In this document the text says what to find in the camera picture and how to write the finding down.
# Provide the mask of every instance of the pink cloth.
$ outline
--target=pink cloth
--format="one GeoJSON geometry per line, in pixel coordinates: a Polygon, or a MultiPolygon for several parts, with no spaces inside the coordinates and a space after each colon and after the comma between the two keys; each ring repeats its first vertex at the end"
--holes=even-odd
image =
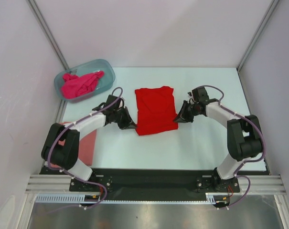
{"type": "Polygon", "coordinates": [[[81,95],[93,92],[98,84],[98,80],[104,75],[103,71],[89,73],[78,77],[66,73],[63,75],[64,85],[62,86],[63,96],[66,99],[73,99],[81,95]]]}

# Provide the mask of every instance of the gray floor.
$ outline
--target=gray floor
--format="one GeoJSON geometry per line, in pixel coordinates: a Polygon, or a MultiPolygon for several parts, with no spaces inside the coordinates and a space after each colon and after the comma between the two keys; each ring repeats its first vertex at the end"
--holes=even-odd
{"type": "Polygon", "coordinates": [[[63,204],[34,205],[28,229],[281,229],[273,196],[249,196],[229,210],[211,205],[102,204],[48,211],[63,204]]]}

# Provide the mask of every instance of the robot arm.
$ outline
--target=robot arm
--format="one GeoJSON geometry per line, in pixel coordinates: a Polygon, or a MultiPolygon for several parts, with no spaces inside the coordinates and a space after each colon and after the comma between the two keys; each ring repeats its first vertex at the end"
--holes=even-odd
{"type": "MultiPolygon", "coordinates": [[[[70,174],[82,180],[89,180],[92,169],[78,159],[79,142],[87,134],[104,127],[112,122],[117,123],[120,129],[135,129],[137,125],[131,119],[124,100],[119,98],[117,102],[106,110],[99,112],[104,107],[109,106],[117,99],[114,95],[109,95],[105,103],[100,104],[89,113],[88,118],[82,118],[70,127],[56,143],[51,155],[51,163],[67,170],[70,174]]],[[[61,125],[55,123],[51,126],[47,139],[42,150],[42,158],[47,160],[50,149],[59,134],[73,123],[61,125]]]]}
{"type": "MultiPolygon", "coordinates": [[[[227,128],[227,148],[229,154],[221,165],[214,169],[214,180],[216,186],[226,183],[234,177],[235,171],[247,159],[256,157],[262,152],[262,143],[255,129],[244,119],[230,113],[229,109],[220,105],[218,100],[209,99],[204,87],[199,87],[189,93],[193,97],[183,101],[182,108],[174,119],[177,123],[193,122],[194,116],[204,115],[216,120],[227,128]]],[[[253,122],[259,129],[258,118],[254,115],[243,116],[253,122]]]]}

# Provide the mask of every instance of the white wall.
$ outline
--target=white wall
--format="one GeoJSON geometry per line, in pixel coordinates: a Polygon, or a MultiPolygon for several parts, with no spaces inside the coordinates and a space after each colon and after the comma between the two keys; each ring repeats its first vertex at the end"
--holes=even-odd
{"type": "Polygon", "coordinates": [[[69,66],[236,67],[271,0],[37,0],[69,66]]]}
{"type": "Polygon", "coordinates": [[[62,70],[26,1],[0,0],[0,207],[15,195],[13,221],[42,164],[59,105],[53,79],[62,70]]]}
{"type": "Polygon", "coordinates": [[[267,139],[268,164],[289,196],[289,0],[280,2],[241,76],[267,139]]]}

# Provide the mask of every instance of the red cloth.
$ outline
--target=red cloth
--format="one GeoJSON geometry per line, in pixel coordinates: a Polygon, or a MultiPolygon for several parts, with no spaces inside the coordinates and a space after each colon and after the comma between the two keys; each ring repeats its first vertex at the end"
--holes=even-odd
{"type": "Polygon", "coordinates": [[[175,112],[173,88],[141,88],[135,90],[138,107],[138,135],[152,135],[168,130],[177,130],[173,120],[175,112]]]}
{"type": "Polygon", "coordinates": [[[101,79],[103,75],[103,71],[89,73],[81,77],[65,73],[63,75],[65,83],[62,86],[63,96],[66,99],[73,99],[89,92],[93,92],[98,84],[98,80],[101,79]]]}

